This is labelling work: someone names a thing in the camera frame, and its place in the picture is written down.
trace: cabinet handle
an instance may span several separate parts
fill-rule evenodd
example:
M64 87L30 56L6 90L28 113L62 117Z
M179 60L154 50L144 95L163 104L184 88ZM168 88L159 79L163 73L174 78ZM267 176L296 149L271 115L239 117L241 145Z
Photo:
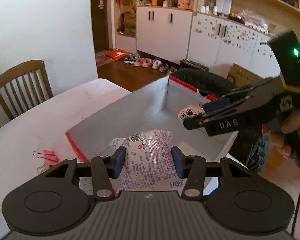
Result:
M226 31L227 31L227 25L226 25L226 28L225 28L225 33L223 34L224 37L226 36Z
M218 35L220 35L220 30L221 30L221 23L220 23L220 25L219 25Z

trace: yellow bottle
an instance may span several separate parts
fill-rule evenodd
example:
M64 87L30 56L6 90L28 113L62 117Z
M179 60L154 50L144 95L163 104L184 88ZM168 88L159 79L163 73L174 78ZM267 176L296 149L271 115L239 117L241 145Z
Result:
M151 5L152 6L157 6L158 5L158 0L152 0Z

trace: white table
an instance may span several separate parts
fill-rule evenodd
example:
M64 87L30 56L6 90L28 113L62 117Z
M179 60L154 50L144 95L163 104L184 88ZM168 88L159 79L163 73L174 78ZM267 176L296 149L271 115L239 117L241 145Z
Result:
M59 160L76 157L65 133L130 92L96 79L30 109L0 128L0 211L4 197L37 175L42 159L33 152L55 150Z

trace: human hand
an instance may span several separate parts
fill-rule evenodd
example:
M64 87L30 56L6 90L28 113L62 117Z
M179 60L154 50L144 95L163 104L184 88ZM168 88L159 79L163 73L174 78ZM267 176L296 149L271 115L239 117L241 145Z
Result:
M300 109L292 111L292 113L283 121L281 131L283 133L291 133L300 127ZM270 131L266 124L262 125L262 133L269 134L270 143L277 147L279 153L286 159L291 158L291 146L284 144L284 138Z

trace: door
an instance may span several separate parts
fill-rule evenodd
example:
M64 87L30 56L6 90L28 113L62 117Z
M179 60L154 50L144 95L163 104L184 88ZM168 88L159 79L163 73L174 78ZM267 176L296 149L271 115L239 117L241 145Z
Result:
M225 20L213 73L227 78L233 63L248 69L257 36L258 31Z
M91 23L95 53L109 48L106 0L91 0Z
M257 43L254 47L248 70L262 78L276 77L280 74L279 64L267 45L260 45L260 42L267 42L270 37L258 33Z
M151 52L152 55L166 60L170 60L168 52L170 11L165 8L152 8L151 14L153 21Z
M168 14L168 36L165 40L167 60L180 63L187 57L191 27L191 11L164 9Z
M137 50L152 54L153 10L151 7L137 7L136 38Z
M206 14L193 16L188 59L205 65L213 72L225 20Z

